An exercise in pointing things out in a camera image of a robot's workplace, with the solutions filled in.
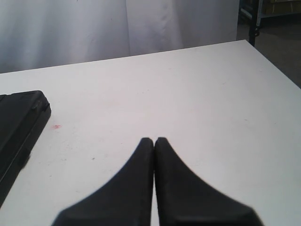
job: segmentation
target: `red stain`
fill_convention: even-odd
[[[54,126],[52,126],[52,129],[59,129],[61,127],[62,127],[61,125],[54,125]]]

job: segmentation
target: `white curtain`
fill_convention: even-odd
[[[233,41],[239,0],[0,0],[0,73]]]

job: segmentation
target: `white table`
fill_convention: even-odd
[[[1,226],[50,225],[108,181],[140,138],[159,136],[266,226],[301,225],[301,90],[246,41],[0,74],[0,93],[35,89],[52,116]],[[153,226],[156,209],[154,199]]]

